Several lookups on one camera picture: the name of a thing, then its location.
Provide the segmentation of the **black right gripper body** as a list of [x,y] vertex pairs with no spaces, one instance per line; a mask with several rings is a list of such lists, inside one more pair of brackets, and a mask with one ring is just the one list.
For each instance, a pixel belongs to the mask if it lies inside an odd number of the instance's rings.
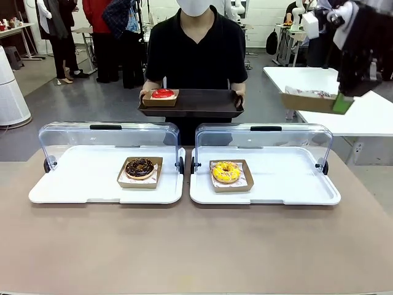
[[338,91],[362,96],[392,79],[392,2],[346,1],[337,16]]

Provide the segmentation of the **person's right hand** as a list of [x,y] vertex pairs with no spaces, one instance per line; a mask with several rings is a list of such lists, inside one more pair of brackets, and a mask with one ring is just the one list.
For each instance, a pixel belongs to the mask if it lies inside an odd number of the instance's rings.
[[153,90],[146,90],[146,89],[142,89],[140,91],[140,101],[141,101],[141,105],[145,106],[145,107],[150,107],[151,106],[151,97],[152,97],[152,92]]

